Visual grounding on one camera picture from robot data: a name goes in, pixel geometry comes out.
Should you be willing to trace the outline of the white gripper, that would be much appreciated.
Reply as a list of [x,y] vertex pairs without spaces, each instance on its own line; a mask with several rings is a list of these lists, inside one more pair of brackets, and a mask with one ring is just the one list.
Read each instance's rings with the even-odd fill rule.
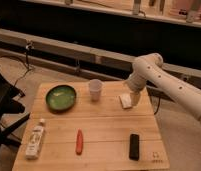
[[146,80],[138,75],[131,74],[125,81],[127,87],[130,89],[130,97],[133,106],[137,106],[141,97],[141,91],[146,86]]

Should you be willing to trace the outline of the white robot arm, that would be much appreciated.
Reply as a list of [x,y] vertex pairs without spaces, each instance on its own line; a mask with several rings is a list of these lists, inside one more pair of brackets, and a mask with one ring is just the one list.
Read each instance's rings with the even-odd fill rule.
[[201,123],[201,90],[161,69],[163,58],[158,53],[136,57],[132,62],[133,72],[126,80],[127,86],[139,93],[150,81],[173,101]]

